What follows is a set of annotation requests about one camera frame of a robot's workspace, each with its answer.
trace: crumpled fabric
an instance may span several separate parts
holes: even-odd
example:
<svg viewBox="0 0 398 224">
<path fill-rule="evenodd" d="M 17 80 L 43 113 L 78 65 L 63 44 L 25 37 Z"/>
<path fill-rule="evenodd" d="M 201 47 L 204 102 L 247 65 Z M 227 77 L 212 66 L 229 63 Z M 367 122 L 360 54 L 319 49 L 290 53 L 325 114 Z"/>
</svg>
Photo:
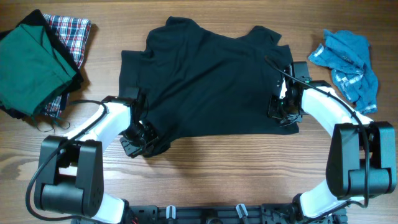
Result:
<svg viewBox="0 0 398 224">
<path fill-rule="evenodd" d="M 332 69 L 333 83 L 361 114 L 377 112 L 379 82 L 371 68 L 369 42 L 348 30 L 333 34 L 324 30 L 325 46 L 319 45 L 308 59 Z"/>
</svg>

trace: wooden table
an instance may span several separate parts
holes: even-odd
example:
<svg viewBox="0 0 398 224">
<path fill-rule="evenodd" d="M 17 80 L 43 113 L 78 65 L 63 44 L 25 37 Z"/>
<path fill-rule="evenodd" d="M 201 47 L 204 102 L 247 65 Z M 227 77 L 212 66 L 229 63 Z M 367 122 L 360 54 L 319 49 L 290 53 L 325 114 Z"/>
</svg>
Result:
<svg viewBox="0 0 398 224">
<path fill-rule="evenodd" d="M 12 29 L 34 9 L 91 19 L 94 25 L 82 68 L 86 82 L 72 93 L 72 100 L 117 95 L 121 51 L 144 50 L 148 32 L 164 25 L 169 16 L 192 18 L 229 37 L 245 35 L 254 25 L 268 27 L 283 35 L 280 44 L 290 45 L 296 61 L 307 60 L 323 42 L 323 29 L 351 30 L 365 35 L 372 45 L 379 112 L 369 116 L 398 127 L 398 3 L 393 1 L 0 2 L 0 30 Z M 314 80 L 331 83 L 329 69 L 312 63 L 309 69 Z M 70 106 L 62 117 L 71 123 L 71 130 L 97 108 Z M 56 135 L 65 132 L 55 128 Z M 40 144 L 49 134 L 53 133 L 41 133 L 31 123 L 0 112 L 0 223 L 42 223 L 27 212 L 24 195 L 37 168 Z M 105 190 L 131 205 L 290 202 L 325 178 L 329 145 L 329 135 L 308 116 L 299 134 L 184 138 L 150 159 L 126 157 L 115 139 L 104 154 Z M 398 190 L 371 200 L 367 210 L 353 206 L 348 211 L 350 223 L 397 223 Z"/>
</svg>

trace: red plaid fabric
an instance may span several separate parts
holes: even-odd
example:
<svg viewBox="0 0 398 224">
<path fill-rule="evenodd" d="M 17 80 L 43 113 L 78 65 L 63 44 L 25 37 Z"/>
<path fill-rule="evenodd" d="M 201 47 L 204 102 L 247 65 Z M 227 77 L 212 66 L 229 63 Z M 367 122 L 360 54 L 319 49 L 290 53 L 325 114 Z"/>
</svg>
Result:
<svg viewBox="0 0 398 224">
<path fill-rule="evenodd" d="M 77 67 L 80 68 L 84 56 L 85 45 L 88 34 L 90 33 L 91 21 L 67 16 L 52 16 L 43 14 L 55 35 L 61 40 L 61 43 L 69 50 Z M 53 102 L 49 103 L 42 114 L 58 118 L 61 114 L 61 105 L 65 105 L 69 93 L 58 96 Z"/>
</svg>

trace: black cable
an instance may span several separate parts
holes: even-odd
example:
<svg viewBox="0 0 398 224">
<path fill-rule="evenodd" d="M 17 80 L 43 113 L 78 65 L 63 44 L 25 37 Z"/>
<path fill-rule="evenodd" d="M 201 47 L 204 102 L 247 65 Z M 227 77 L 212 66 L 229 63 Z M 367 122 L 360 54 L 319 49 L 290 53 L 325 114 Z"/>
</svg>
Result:
<svg viewBox="0 0 398 224">
<path fill-rule="evenodd" d="M 59 217 L 59 218 L 44 217 L 42 215 L 39 215 L 35 211 L 33 211 L 32 205 L 30 204 L 30 194 L 32 193 L 33 185 L 34 185 L 36 179 L 38 178 L 38 176 L 40 175 L 40 173 L 43 171 L 44 167 L 64 147 L 68 146 L 70 143 L 72 143 L 74 140 L 78 139 L 80 136 L 86 134 L 86 132 L 88 130 L 90 130 L 94 125 L 96 125 L 102 118 L 104 118 L 106 113 L 107 113 L 105 104 L 100 102 L 100 101 L 95 101 L 95 100 L 76 100 L 76 101 L 71 102 L 69 105 L 75 105 L 75 104 L 79 104 L 79 103 L 96 103 L 98 105 L 101 105 L 104 108 L 104 111 L 102 112 L 102 114 L 94 122 L 92 122 L 85 129 L 81 130 L 77 135 L 75 135 L 74 137 L 68 139 L 63 144 L 61 144 L 56 150 L 54 150 L 51 153 L 51 155 L 49 155 L 48 158 L 46 158 L 46 160 L 44 160 L 44 162 L 39 166 L 39 168 L 36 170 L 35 174 L 32 176 L 32 178 L 31 178 L 31 180 L 30 180 L 30 182 L 29 182 L 29 184 L 27 186 L 27 189 L 26 189 L 25 204 L 26 204 L 26 208 L 27 208 L 28 212 L 31 215 L 33 215 L 34 217 L 36 217 L 36 218 L 38 218 L 40 220 L 43 220 L 43 221 L 64 221 L 64 220 L 68 220 L 68 219 L 72 219 L 72 218 L 81 218 L 81 216 L 78 216 L 78 215 L 70 215 L 70 216 L 67 216 L 67 217 Z"/>
<path fill-rule="evenodd" d="M 370 159 L 370 158 L 369 158 L 369 157 L 370 157 L 370 155 L 369 155 L 369 143 L 368 143 L 368 137 L 367 137 L 367 135 L 366 135 L 365 127 L 363 126 L 361 120 L 360 120 L 360 119 L 358 118 L 358 116 L 356 115 L 355 111 L 351 110 L 351 108 L 350 108 L 346 103 L 344 103 L 343 101 L 341 101 L 339 98 L 333 96 L 330 92 L 325 92 L 325 91 L 323 91 L 323 90 L 321 90 L 321 89 L 319 89 L 319 88 L 317 88 L 317 87 L 315 87 L 315 86 L 313 86 L 313 85 L 310 85 L 310 84 L 308 84 L 308 83 L 306 83 L 306 82 L 303 82 L 303 81 L 301 81 L 301 80 L 299 80 L 299 79 L 297 79 L 297 78 L 295 78 L 295 77 L 289 75 L 288 73 L 285 73 L 284 71 L 280 70 L 279 68 L 277 68 L 277 67 L 268 59 L 268 56 L 265 56 L 265 60 L 266 60 L 266 62 L 267 62 L 273 69 L 275 69 L 275 70 L 277 70 L 278 72 L 284 74 L 285 76 L 287 76 L 287 77 L 289 77 L 289 78 L 295 80 L 296 82 L 298 82 L 298 83 L 300 83 L 300 84 L 302 84 L 302 85 L 304 85 L 304 86 L 307 86 L 307 87 L 309 87 L 309 88 L 311 88 L 311 89 L 314 89 L 314 90 L 316 90 L 316 91 L 318 91 L 318 92 L 320 92 L 320 93 L 323 93 L 323 94 L 325 94 L 326 96 L 328 96 L 328 97 L 330 97 L 330 98 L 336 100 L 336 101 L 337 101 L 338 103 L 340 103 L 340 104 L 351 114 L 351 116 L 356 120 L 356 122 L 358 123 L 358 126 L 359 126 L 359 132 L 362 134 L 363 148 L 364 148 L 364 150 L 365 150 L 365 193 L 364 193 L 364 198 L 365 198 L 365 200 L 364 200 L 364 204 L 361 204 L 361 203 L 359 203 L 359 202 L 358 202 L 358 203 L 354 203 L 354 204 L 356 204 L 356 205 L 359 205 L 359 204 L 360 204 L 361 207 L 367 208 L 368 205 L 369 205 L 369 166 L 370 166 L 370 164 L 369 164 L 369 159 Z"/>
</svg>

